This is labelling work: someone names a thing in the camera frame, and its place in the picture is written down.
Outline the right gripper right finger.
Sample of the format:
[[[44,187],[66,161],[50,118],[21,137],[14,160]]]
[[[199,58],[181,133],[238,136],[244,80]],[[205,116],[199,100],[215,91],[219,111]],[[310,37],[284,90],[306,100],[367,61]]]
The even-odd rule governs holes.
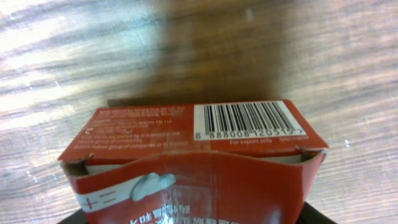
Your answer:
[[[297,224],[337,224],[337,222],[305,202],[297,219]]]

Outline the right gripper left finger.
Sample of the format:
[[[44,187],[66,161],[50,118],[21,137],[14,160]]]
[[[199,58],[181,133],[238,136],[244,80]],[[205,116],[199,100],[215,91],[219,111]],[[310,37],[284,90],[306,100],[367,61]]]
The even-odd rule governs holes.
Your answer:
[[[64,218],[57,224],[87,224],[85,213],[82,209],[77,210],[75,213]]]

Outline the red medicine box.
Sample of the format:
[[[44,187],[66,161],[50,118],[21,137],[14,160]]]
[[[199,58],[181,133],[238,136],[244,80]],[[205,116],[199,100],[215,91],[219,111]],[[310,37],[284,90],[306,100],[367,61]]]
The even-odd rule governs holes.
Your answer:
[[[59,160],[88,223],[295,223],[327,148],[289,100],[125,106]]]

